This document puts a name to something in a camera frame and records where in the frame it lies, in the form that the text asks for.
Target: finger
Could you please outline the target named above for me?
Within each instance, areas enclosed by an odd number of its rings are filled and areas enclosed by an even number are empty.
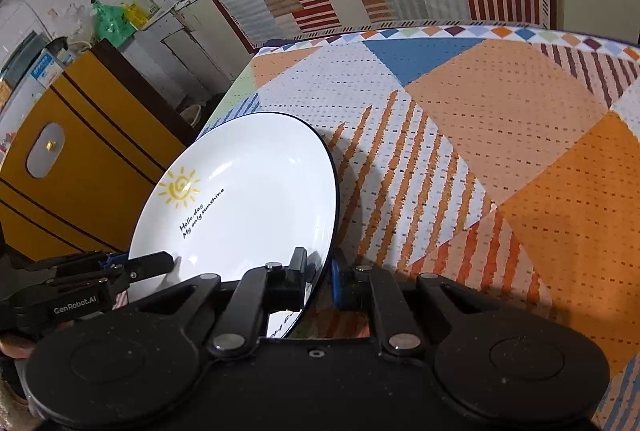
[[[4,334],[0,337],[0,351],[14,359],[26,359],[35,346],[30,340],[18,335]]]

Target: screw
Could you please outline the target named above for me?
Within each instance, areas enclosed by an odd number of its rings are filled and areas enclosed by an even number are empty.
[[[420,346],[420,337],[413,334],[396,334],[389,339],[389,344],[394,350],[413,350]]]
[[[244,337],[238,334],[220,334],[213,339],[213,346],[219,351],[238,350],[244,345]]]

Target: sun illustration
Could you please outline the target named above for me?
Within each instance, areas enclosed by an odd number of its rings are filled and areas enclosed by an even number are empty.
[[[173,173],[171,173],[171,171],[167,171],[166,174],[173,181],[168,184],[161,182],[159,185],[164,187],[165,190],[158,193],[158,196],[167,196],[167,199],[164,202],[165,204],[175,202],[175,208],[177,209],[181,204],[184,204],[184,206],[187,207],[189,205],[189,200],[192,202],[196,201],[193,195],[200,192],[199,189],[196,189],[193,186],[195,183],[200,182],[200,180],[194,177],[196,170],[191,171],[191,173],[187,175],[184,172],[184,167],[181,167],[180,174],[177,178]]]

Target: blue triangle patch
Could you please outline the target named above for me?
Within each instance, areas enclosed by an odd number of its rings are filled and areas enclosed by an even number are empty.
[[[471,38],[420,38],[369,40],[363,43],[405,87],[483,41]]]

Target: black stripe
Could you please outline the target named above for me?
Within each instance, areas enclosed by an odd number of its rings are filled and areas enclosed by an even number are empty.
[[[38,204],[34,199],[29,198],[26,194],[24,194],[22,191],[18,191],[18,189],[16,189],[15,187],[13,187],[9,182],[7,182],[4,178],[0,178],[0,182],[3,183],[4,185],[6,185],[9,189],[11,189],[12,191],[14,191],[15,193],[17,193],[18,195],[20,195],[22,198],[24,198],[25,200],[30,201],[33,205],[35,205],[36,207],[42,209],[44,212],[46,212],[46,214],[53,216],[56,220],[61,221],[62,223],[68,225],[69,227],[71,227],[72,229],[75,229],[76,231],[78,231],[79,233],[84,234],[84,236],[86,237],[90,237],[91,239],[94,239],[95,241],[97,241],[98,243],[101,243],[102,245],[104,245],[105,247],[109,247],[111,249],[113,249],[114,251],[117,252],[123,252],[120,249],[118,249],[117,247],[115,247],[114,245],[111,245],[110,243],[107,243],[106,241],[102,241],[99,237],[94,236],[93,234],[87,233],[85,230],[81,229],[80,227],[77,227],[76,225],[72,224],[70,221],[65,220],[64,218],[58,216],[55,213],[52,213],[51,211],[49,211],[45,206]]]
[[[15,214],[17,214],[19,217],[24,218],[25,220],[27,220],[29,223],[32,223],[33,225],[35,225],[37,228],[42,229],[45,233],[50,234],[51,236],[55,237],[55,239],[59,239],[60,241],[62,241],[63,243],[66,243],[69,247],[76,249],[76,251],[82,252],[82,249],[80,247],[76,247],[74,244],[72,244],[70,241],[66,241],[66,239],[64,239],[63,237],[59,237],[57,234],[52,233],[51,231],[49,231],[48,229],[45,229],[42,225],[40,225],[39,223],[36,223],[33,220],[30,220],[29,218],[27,218],[26,216],[24,216],[21,212],[16,211],[14,208],[12,208],[8,203],[6,203],[4,200],[2,200],[0,198],[0,203],[3,204],[4,206],[8,207],[9,209],[11,209]]]
[[[74,86],[74,88],[76,90],[78,90],[78,92],[81,93],[82,97],[84,97],[86,99],[86,101],[91,104],[96,110],[98,110],[101,114],[101,116],[103,116],[108,122],[109,124],[111,124],[116,130],[118,130],[127,140],[129,140],[130,143],[132,143],[136,148],[138,148],[138,150],[140,151],[140,153],[144,154],[151,162],[153,162],[154,164],[156,164],[156,166],[158,166],[158,169],[161,170],[162,173],[164,173],[166,171],[166,169],[164,168],[164,166],[162,164],[160,164],[155,158],[153,158],[151,155],[149,155],[143,148],[141,148],[138,143],[133,140],[131,137],[129,137],[129,135],[126,134],[126,132],[124,132],[123,129],[121,129],[121,127],[119,127],[115,122],[113,122],[111,120],[111,118],[104,112],[102,111],[102,109],[100,108],[100,106],[98,106],[97,104],[94,103],[94,101],[84,92],[84,90],[82,90],[78,84],[69,76],[69,74],[67,74],[66,72],[62,72],[62,74],[67,78],[67,80]]]
[[[156,185],[156,181],[155,180],[151,180],[148,176],[146,176],[140,169],[138,169],[135,164],[133,164],[127,157],[125,157],[120,151],[116,150],[110,143],[108,140],[106,140],[102,135],[100,135],[98,132],[95,131],[95,128],[89,124],[87,122],[87,120],[80,115],[80,113],[73,107],[71,106],[71,104],[69,104],[69,102],[60,94],[60,92],[58,90],[56,90],[56,87],[54,85],[51,85],[50,88],[56,93],[56,95],[60,98],[60,100],[62,100],[63,103],[66,104],[66,107],[68,107],[73,113],[75,113],[76,117],[78,117],[78,119],[80,119],[82,122],[84,122],[84,124],[86,125],[86,127],[88,127],[92,132],[94,132],[95,136],[98,137],[101,141],[103,141],[107,146],[109,146],[109,148],[111,148],[114,153],[116,153],[121,159],[124,160],[124,162],[126,162],[127,164],[129,164],[135,171],[137,171],[139,173],[140,176],[142,176],[142,178],[144,178],[147,182],[149,182],[152,186]]]

